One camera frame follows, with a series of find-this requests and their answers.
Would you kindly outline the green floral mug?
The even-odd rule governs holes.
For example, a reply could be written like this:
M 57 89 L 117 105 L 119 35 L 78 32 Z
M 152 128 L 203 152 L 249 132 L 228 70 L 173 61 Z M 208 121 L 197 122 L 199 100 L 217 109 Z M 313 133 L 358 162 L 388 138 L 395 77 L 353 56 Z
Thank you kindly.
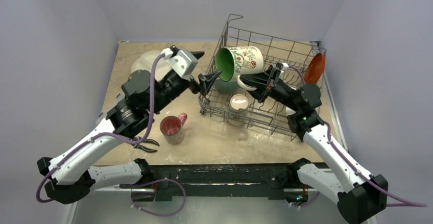
M 236 81 L 241 74 L 260 73 L 264 69 L 262 52 L 255 46 L 223 47 L 214 58 L 216 70 L 222 71 L 222 81 Z

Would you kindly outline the cream dragon mug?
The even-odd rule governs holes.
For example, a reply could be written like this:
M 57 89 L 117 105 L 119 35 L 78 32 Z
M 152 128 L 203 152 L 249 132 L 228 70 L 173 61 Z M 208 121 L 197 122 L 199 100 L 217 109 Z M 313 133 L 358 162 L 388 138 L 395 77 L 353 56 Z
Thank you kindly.
M 243 126 L 247 122 L 249 99 L 243 94 L 235 94 L 229 102 L 228 122 L 233 126 Z

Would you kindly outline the pink ghost mug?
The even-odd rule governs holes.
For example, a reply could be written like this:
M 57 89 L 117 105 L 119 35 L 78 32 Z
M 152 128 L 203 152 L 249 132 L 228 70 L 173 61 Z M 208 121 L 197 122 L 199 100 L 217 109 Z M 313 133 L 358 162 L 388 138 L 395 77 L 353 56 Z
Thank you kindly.
M 161 121 L 159 128 L 167 143 L 177 145 L 183 141 L 186 120 L 187 114 L 181 113 L 178 116 L 167 116 Z

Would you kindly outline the orange red plate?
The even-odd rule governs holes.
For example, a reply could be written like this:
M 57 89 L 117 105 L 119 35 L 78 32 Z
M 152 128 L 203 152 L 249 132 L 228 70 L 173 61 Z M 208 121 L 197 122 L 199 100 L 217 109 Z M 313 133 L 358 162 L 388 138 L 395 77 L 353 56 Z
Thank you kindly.
M 323 74 L 325 64 L 325 56 L 322 53 L 317 53 L 306 69 L 304 81 L 307 84 L 316 84 Z

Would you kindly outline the white scalloped teal bowl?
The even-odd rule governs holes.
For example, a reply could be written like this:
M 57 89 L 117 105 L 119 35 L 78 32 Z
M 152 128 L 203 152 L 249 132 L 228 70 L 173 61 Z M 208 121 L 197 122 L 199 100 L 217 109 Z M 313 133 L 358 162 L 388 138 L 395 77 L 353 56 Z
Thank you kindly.
M 239 88 L 236 81 L 225 82 L 220 79 L 217 79 L 213 86 L 214 89 L 221 94 L 232 94 Z

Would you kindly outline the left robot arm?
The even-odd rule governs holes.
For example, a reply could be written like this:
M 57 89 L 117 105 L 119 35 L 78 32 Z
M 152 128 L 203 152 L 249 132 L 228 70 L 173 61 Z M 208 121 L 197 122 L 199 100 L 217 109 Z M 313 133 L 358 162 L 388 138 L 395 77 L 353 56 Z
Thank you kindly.
M 162 79 L 155 77 L 156 65 L 150 70 L 131 73 L 122 85 L 123 95 L 95 129 L 61 155 L 38 160 L 37 166 L 44 178 L 37 188 L 36 199 L 71 204 L 91 191 L 113 185 L 148 187 L 153 174 L 144 159 L 113 166 L 96 166 L 95 163 L 122 143 L 140 144 L 141 140 L 136 139 L 138 134 L 146 140 L 154 115 L 185 90 L 206 95 L 220 72 L 200 74 L 194 79 L 192 72 L 202 56 L 203 52 L 178 50 L 172 46 L 156 58 L 156 62 L 163 60 L 170 66 Z

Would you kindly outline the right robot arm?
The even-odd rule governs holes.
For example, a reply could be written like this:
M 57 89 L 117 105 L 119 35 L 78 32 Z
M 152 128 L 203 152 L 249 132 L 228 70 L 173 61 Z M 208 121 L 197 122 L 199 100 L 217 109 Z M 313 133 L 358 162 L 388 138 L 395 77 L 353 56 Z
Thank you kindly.
M 346 222 L 362 223 L 387 207 L 388 182 L 382 175 L 374 176 L 362 167 L 332 136 L 329 123 L 316 112 L 322 104 L 317 85 L 303 83 L 293 89 L 281 80 L 281 73 L 289 67 L 286 63 L 273 64 L 261 73 L 239 75 L 236 81 L 258 102 L 270 97 L 293 110 L 293 114 L 286 116 L 290 130 L 332 171 L 325 173 L 306 160 L 299 160 L 297 167 L 286 174 L 288 183 L 315 188 L 337 205 Z

